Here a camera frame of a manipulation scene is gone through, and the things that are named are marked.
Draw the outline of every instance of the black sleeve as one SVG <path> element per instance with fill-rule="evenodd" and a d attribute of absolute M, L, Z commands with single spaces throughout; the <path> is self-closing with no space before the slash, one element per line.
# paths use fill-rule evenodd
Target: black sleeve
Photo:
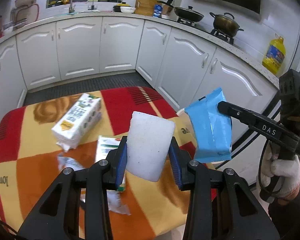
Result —
<path fill-rule="evenodd" d="M 282 206 L 275 200 L 269 204 L 268 211 L 280 237 L 283 237 L 300 218 L 300 190 L 297 197 L 289 204 Z"/>

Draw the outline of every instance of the bottle label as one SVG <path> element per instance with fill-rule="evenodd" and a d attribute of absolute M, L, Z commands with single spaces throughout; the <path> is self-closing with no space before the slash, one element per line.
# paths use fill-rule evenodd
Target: bottle label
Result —
<path fill-rule="evenodd" d="M 266 54 L 266 58 L 271 60 L 272 64 L 278 69 L 284 60 L 284 54 L 275 46 L 270 45 Z"/>

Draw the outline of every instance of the silver bolt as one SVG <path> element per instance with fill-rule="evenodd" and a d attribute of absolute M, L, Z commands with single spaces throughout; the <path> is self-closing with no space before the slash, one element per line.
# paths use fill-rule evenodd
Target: silver bolt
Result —
<path fill-rule="evenodd" d="M 234 174 L 234 170 L 231 169 L 231 168 L 227 168 L 227 169 L 226 169 L 226 174 L 228 174 L 228 175 L 233 175 L 233 174 Z"/>
<path fill-rule="evenodd" d="M 199 162 L 196 161 L 196 160 L 191 160 L 191 161 L 189 161 L 189 164 L 190 164 L 191 166 L 198 166 L 198 165 L 199 165 Z"/>
<path fill-rule="evenodd" d="M 70 174 L 71 172 L 72 172 L 72 169 L 71 169 L 71 168 L 65 168 L 65 169 L 63 170 L 63 174 L 66 174 L 66 175 Z"/>
<path fill-rule="evenodd" d="M 100 166 L 106 166 L 107 164 L 108 164 L 107 160 L 101 160 L 101 161 L 99 161 L 99 165 Z"/>

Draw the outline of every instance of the yellow bottle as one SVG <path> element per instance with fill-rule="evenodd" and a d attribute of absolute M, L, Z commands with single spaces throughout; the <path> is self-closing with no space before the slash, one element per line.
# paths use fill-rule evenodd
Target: yellow bottle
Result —
<path fill-rule="evenodd" d="M 274 75 L 279 71 L 286 55 L 283 38 L 278 37 L 277 34 L 275 36 L 277 38 L 270 41 L 267 53 L 262 60 L 262 65 Z"/>

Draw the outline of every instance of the dark floor mat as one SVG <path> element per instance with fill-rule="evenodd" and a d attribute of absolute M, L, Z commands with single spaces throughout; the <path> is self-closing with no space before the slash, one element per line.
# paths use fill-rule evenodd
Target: dark floor mat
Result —
<path fill-rule="evenodd" d="M 33 93 L 27 93 L 23 105 L 28 106 L 59 97 L 121 87 L 151 88 L 150 84 L 137 72 L 118 74 L 106 77 L 91 78 L 52 88 L 46 88 Z"/>

